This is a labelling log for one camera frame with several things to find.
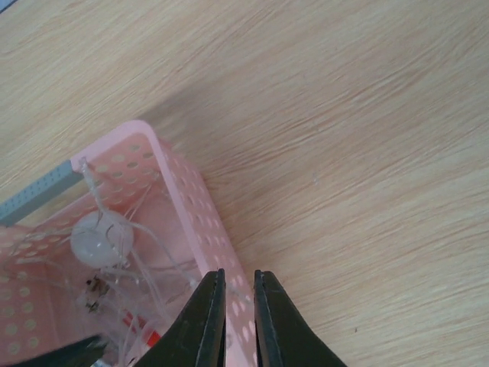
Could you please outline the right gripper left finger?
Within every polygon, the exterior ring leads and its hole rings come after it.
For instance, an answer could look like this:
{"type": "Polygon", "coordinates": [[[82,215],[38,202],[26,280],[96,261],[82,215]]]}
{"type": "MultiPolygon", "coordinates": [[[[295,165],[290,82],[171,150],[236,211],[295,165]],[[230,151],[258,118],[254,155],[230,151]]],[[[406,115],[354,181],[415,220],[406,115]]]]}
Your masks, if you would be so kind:
{"type": "Polygon", "coordinates": [[[146,367],[225,365],[225,271],[206,273],[179,316],[136,363],[146,367]]]}

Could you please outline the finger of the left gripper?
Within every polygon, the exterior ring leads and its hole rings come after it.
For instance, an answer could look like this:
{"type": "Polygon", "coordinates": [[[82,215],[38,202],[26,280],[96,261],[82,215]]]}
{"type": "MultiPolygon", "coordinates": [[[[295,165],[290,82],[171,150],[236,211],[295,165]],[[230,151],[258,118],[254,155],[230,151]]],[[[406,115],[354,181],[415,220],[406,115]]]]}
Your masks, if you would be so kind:
{"type": "Polygon", "coordinates": [[[31,359],[15,363],[15,367],[83,367],[92,366],[101,359],[108,345],[101,335],[94,335],[46,352],[31,359]]]}

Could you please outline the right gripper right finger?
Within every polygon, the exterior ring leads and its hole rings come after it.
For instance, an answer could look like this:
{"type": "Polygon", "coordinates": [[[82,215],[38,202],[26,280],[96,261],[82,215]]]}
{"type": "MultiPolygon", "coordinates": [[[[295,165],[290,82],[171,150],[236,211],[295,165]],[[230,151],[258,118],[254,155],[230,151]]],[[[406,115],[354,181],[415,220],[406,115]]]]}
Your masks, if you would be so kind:
{"type": "Polygon", "coordinates": [[[254,273],[259,366],[344,366],[313,332],[271,271],[254,273]]]}

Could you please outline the red ribbon bow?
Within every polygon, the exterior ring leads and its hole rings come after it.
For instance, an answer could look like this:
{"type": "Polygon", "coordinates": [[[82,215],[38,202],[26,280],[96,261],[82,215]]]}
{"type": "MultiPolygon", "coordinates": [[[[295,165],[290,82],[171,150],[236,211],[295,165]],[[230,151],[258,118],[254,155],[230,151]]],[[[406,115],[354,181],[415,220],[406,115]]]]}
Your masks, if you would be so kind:
{"type": "Polygon", "coordinates": [[[123,323],[132,333],[138,335],[139,340],[148,347],[154,346],[161,338],[161,335],[154,328],[153,324],[139,314],[134,316],[127,311],[123,318],[123,323]]]}

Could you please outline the white ball ornament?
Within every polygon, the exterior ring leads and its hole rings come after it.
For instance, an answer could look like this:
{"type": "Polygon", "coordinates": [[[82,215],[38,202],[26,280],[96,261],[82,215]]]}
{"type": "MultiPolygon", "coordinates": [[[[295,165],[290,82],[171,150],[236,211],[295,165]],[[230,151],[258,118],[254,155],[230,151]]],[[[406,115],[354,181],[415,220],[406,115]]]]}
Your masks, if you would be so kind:
{"type": "Polygon", "coordinates": [[[72,228],[70,248],[90,268],[108,268],[126,261],[134,244],[134,233],[125,217],[108,211],[91,212],[72,228]]]}

